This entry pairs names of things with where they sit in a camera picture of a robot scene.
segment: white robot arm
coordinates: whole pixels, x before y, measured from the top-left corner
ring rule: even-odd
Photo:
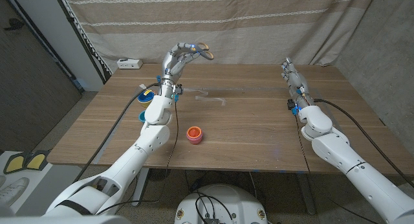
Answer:
[[[315,153],[339,169],[375,208],[386,223],[414,223],[414,199],[403,193],[390,180],[375,170],[349,144],[348,138],[332,126],[331,119],[314,105],[306,79],[287,58],[282,65],[293,103],[299,112],[302,135],[312,142]]]
[[[171,120],[174,95],[181,94],[177,85],[186,63],[198,56],[209,60],[213,54],[204,43],[178,43],[169,51],[162,68],[162,83],[158,95],[146,110],[146,122],[138,140],[106,171],[78,181],[65,189],[49,206],[46,217],[114,214],[125,190],[140,171],[147,158],[169,139],[167,124]]]

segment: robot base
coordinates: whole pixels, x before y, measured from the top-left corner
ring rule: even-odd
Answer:
[[[233,217],[233,223],[235,224],[267,224],[267,217],[262,204],[254,196],[241,188],[232,185],[215,184],[204,186],[197,191],[200,194],[194,191],[194,193],[191,193],[181,201],[175,213],[175,224],[202,223],[195,209],[195,201],[202,194],[212,196],[222,202],[230,211]],[[197,202],[201,216],[210,218],[206,222],[217,224],[232,223],[226,209],[216,200],[211,200],[215,210],[215,219],[213,218],[212,204],[207,197],[202,197]]]

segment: orange cup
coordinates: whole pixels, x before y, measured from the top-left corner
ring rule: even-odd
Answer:
[[[190,127],[187,130],[187,138],[192,144],[200,143],[202,139],[202,131],[201,128],[197,126]]]

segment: wooden table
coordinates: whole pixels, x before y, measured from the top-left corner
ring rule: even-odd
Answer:
[[[85,164],[101,144],[115,120],[140,84],[156,82],[160,65],[145,64],[139,70],[117,70],[70,130],[48,156],[52,164]],[[407,175],[414,175],[414,159],[381,123],[372,109],[335,67],[296,66],[310,86],[314,98],[324,98],[348,111],[370,134],[384,153]],[[210,98],[196,100],[200,92],[184,92],[177,102],[179,136],[169,168],[240,170],[260,172],[307,172],[295,117],[287,110],[289,92],[279,65],[189,64],[179,82],[187,89],[202,89]],[[351,146],[377,170],[397,174],[359,129],[341,112],[318,104],[343,131]],[[111,165],[139,137],[144,108],[133,102],[96,165]],[[177,132],[175,117],[169,123],[170,140],[146,162],[148,168],[165,168]],[[186,130],[198,126],[203,140],[192,145]],[[310,170],[339,173],[320,159],[303,137]]]

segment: striped fabric backdrop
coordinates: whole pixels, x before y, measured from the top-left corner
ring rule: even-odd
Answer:
[[[100,56],[160,63],[178,42],[205,42],[214,61],[327,65],[372,0],[68,0]]]

